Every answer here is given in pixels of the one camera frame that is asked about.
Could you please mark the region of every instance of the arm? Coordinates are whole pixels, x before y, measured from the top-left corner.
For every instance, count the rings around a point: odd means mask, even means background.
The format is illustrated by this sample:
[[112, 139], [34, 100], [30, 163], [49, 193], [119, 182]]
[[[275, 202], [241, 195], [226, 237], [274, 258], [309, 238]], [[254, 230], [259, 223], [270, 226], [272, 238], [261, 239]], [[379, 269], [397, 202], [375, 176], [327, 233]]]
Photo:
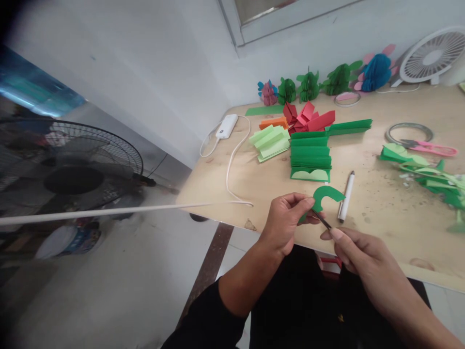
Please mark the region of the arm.
[[[291, 252], [300, 217], [314, 203], [313, 198], [298, 193], [274, 199], [260, 239], [236, 266], [200, 294], [163, 348], [234, 348], [249, 312]], [[304, 223], [318, 224], [319, 220], [308, 214]]]
[[381, 239], [348, 228], [333, 228], [321, 239], [334, 240], [336, 254], [360, 276], [372, 304], [407, 346], [465, 348], [426, 306]]

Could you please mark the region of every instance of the white pen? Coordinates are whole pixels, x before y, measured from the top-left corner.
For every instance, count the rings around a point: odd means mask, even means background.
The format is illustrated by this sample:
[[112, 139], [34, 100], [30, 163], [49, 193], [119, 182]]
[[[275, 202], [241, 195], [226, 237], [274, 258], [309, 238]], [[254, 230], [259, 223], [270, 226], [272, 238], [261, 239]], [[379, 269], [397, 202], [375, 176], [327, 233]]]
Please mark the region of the white pen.
[[347, 216], [347, 210], [349, 209], [350, 194], [352, 194], [352, 186], [354, 185], [355, 172], [350, 172], [349, 181], [347, 182], [347, 187], [345, 188], [345, 199], [341, 202], [339, 206], [338, 219], [341, 223], [344, 223], [345, 216]]

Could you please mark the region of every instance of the window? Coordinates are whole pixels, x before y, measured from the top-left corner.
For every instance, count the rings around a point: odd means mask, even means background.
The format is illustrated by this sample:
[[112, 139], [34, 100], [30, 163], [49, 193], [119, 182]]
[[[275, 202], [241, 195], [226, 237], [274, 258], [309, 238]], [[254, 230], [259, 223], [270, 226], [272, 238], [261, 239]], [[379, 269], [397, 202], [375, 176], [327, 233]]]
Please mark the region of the window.
[[239, 47], [361, 0], [218, 0]]
[[37, 115], [52, 117], [85, 103], [84, 97], [8, 47], [0, 48], [0, 95]]

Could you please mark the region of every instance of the bucket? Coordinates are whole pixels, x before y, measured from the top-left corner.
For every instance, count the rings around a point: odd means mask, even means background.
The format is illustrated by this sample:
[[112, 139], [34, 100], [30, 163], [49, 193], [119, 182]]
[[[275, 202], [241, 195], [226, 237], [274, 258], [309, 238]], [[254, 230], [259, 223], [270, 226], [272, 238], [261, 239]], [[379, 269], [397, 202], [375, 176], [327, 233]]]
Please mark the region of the bucket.
[[35, 258], [47, 259], [69, 254], [85, 254], [97, 249], [103, 239], [104, 235], [100, 230], [64, 225], [47, 237], [39, 247]]

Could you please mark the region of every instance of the standing fan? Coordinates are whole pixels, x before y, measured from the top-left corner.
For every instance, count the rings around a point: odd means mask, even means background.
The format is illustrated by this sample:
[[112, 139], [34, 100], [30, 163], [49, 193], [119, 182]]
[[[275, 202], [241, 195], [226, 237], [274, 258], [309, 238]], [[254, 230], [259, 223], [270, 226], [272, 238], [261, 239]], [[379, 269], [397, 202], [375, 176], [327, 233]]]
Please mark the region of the standing fan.
[[133, 190], [142, 171], [139, 152], [102, 129], [51, 118], [0, 121], [0, 217], [96, 209]]
[[402, 81], [439, 83], [439, 75], [449, 70], [465, 50], [465, 27], [450, 27], [434, 32], [413, 45], [401, 58], [391, 87]]

